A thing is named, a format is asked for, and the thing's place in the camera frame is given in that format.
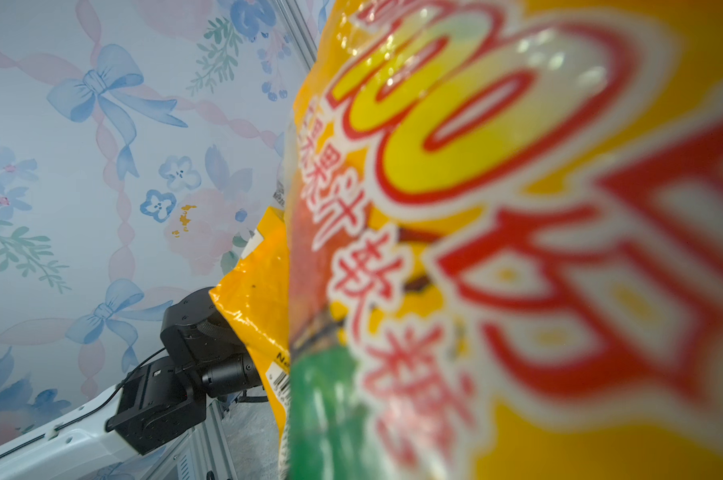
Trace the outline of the yellow mango gummy bag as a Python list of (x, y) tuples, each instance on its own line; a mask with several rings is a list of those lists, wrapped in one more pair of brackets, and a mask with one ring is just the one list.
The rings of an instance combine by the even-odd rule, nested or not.
[(723, 479), (723, 1), (339, 1), (291, 479)]
[(263, 381), (280, 433), (290, 409), (289, 252), (284, 214), (270, 208), (255, 247), (214, 287), (210, 296), (244, 342)]

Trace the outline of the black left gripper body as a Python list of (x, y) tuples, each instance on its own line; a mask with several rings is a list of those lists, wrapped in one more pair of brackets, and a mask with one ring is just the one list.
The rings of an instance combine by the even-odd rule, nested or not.
[(212, 399), (263, 384), (244, 342), (215, 306), (211, 288), (198, 290), (164, 313), (166, 355), (137, 369), (106, 422), (146, 455), (204, 422)]

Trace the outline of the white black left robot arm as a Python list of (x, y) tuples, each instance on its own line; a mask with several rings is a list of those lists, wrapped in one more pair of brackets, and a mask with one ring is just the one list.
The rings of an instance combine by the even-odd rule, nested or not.
[(0, 479), (80, 479), (172, 443), (216, 400), (259, 387), (244, 342), (198, 290), (169, 307), (162, 349), (71, 414), (0, 447)]

